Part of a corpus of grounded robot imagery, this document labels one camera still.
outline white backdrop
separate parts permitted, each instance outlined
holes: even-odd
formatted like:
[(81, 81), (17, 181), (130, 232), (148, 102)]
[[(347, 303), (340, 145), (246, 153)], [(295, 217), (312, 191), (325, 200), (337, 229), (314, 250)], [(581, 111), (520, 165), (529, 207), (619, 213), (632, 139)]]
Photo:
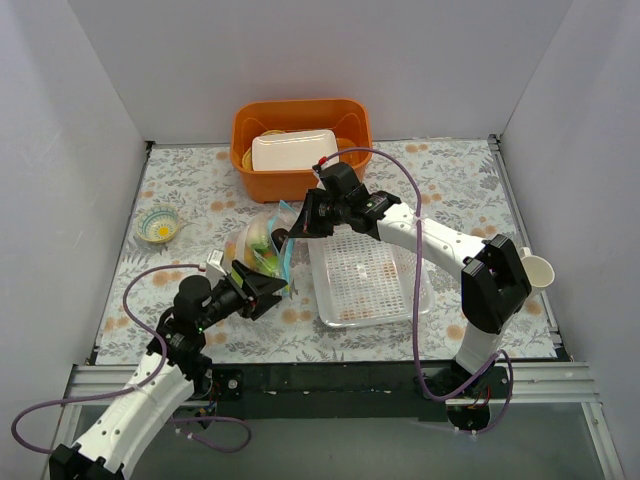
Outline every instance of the white backdrop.
[[(91, 353), (144, 143), (65, 0), (0, 0), (0, 478), (46, 456), (13, 417), (60, 398)], [(20, 424), (49, 447), (59, 408)]]
[(377, 139), (501, 133), (571, 0), (69, 0), (136, 127), (228, 142), (234, 112), (347, 96)]
[(504, 135), (532, 242), (554, 263), (562, 338), (591, 365), (640, 478), (640, 1), (576, 0)]

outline floral tablecloth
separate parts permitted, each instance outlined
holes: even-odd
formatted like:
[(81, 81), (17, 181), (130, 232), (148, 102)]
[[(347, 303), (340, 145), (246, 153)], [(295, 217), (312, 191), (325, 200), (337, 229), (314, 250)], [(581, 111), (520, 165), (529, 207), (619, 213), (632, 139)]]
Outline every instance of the floral tablecloth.
[[(481, 237), (500, 232), (521, 244), (486, 141), (412, 140), (375, 146), (407, 166), (422, 190), (423, 212), (431, 218)], [(372, 190), (389, 191), (410, 204), (415, 201), (408, 181), (384, 159), (371, 160), (365, 181)], [(176, 206), (184, 226), (165, 245), (148, 244), (133, 229), (128, 233), (100, 327), (97, 364), (138, 363), (150, 340), (122, 308), (122, 293), (136, 274), (163, 264), (201, 263), (212, 248), (222, 249), (230, 232), (241, 230), (257, 213), (276, 209), (247, 197), (227, 147), (154, 148), (132, 222), (157, 203)], [(194, 272), (169, 270), (142, 280), (131, 294), (132, 310), (155, 327), (180, 279)], [(296, 246), (292, 272), (292, 298), (258, 321), (233, 315), (214, 325), (206, 332), (203, 353), (220, 363), (412, 358), (409, 320), (363, 329), (334, 329), (322, 323), (304, 242)], [(425, 359), (448, 359), (460, 347), (467, 323), (460, 288), (438, 267), (432, 266), (430, 275), (436, 302), (420, 322), (420, 352)], [(513, 357), (554, 357), (547, 325), (540, 300), (528, 301), (505, 333), (503, 347)]]

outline black metal bar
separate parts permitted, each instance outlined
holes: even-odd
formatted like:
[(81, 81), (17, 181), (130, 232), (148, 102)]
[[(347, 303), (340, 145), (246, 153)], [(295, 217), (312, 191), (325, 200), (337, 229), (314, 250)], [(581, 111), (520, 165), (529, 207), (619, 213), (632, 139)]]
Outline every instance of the black metal bar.
[[(429, 362), (435, 375), (450, 362)], [(218, 414), (238, 418), (392, 418), (446, 421), (443, 403), (424, 398), (412, 362), (235, 364), (214, 369)], [(492, 398), (507, 395), (506, 371), (483, 377)]]

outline white plastic tray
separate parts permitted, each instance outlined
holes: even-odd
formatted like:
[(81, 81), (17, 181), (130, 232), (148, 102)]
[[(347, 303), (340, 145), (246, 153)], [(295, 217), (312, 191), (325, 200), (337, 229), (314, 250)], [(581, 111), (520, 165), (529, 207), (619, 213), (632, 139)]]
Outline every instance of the white plastic tray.
[[(415, 254), (355, 233), (308, 241), (320, 318), (330, 327), (366, 327), (411, 318)], [(423, 261), (420, 314), (433, 304)]]

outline orange basket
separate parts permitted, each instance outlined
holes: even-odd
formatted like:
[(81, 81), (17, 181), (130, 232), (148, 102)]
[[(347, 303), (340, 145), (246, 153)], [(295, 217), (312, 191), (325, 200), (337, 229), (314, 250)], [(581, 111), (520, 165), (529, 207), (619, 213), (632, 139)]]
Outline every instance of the orange basket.
[[(304, 200), (307, 190), (318, 184), (311, 169), (256, 172), (242, 167), (242, 156), (253, 139), (268, 130), (320, 129), (333, 131), (338, 150), (372, 147), (367, 110), (355, 100), (280, 100), (251, 103), (238, 110), (231, 133), (231, 163), (240, 172), (249, 197), (260, 203)], [(370, 159), (366, 152), (340, 155), (340, 161), (351, 165), (361, 180)]]

